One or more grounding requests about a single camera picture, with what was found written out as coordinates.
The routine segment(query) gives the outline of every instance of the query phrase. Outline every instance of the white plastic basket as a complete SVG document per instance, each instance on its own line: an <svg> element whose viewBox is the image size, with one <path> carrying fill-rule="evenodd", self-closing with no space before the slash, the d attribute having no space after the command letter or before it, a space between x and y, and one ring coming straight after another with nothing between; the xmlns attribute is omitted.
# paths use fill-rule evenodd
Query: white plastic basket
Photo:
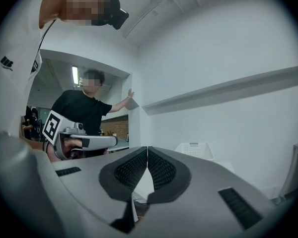
<svg viewBox="0 0 298 238"><path fill-rule="evenodd" d="M181 143L175 151L208 161L214 160L213 153L207 143Z"/></svg>

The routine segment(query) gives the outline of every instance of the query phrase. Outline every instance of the black logo on white shirt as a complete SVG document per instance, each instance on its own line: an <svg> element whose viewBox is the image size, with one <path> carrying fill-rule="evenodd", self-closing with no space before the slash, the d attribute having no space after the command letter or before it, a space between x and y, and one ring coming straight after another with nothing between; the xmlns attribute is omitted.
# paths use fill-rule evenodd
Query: black logo on white shirt
<svg viewBox="0 0 298 238"><path fill-rule="evenodd" d="M8 58L6 58L6 57L2 58L0 63L2 64L3 68L13 71L13 69L11 68L13 65L13 62L10 61Z"/></svg>
<svg viewBox="0 0 298 238"><path fill-rule="evenodd" d="M55 115L50 114L49 119L46 122L46 126L44 129L44 133L49 137L50 140L53 141L54 137L56 137L56 129L59 126L60 119Z"/></svg>

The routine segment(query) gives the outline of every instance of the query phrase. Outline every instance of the fluorescent light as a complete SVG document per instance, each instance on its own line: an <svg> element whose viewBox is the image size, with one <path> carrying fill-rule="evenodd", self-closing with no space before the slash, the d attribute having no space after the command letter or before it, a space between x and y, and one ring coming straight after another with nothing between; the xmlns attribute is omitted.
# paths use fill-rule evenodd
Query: fluorescent light
<svg viewBox="0 0 298 238"><path fill-rule="evenodd" d="M74 84L78 85L78 68L72 67Z"/></svg>

